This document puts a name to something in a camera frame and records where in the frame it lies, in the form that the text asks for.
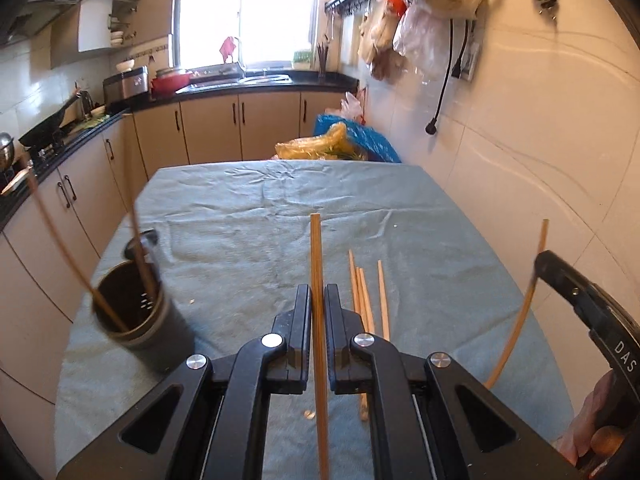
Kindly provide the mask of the person's right hand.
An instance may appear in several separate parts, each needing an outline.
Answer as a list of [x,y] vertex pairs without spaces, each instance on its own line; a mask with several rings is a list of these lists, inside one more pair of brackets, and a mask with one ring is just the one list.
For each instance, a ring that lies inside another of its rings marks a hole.
[[573,466],[589,451],[602,460],[610,458],[625,439],[625,435],[613,426],[596,428],[597,416],[610,396],[613,379],[612,370],[599,379],[567,430],[553,443],[554,448]]

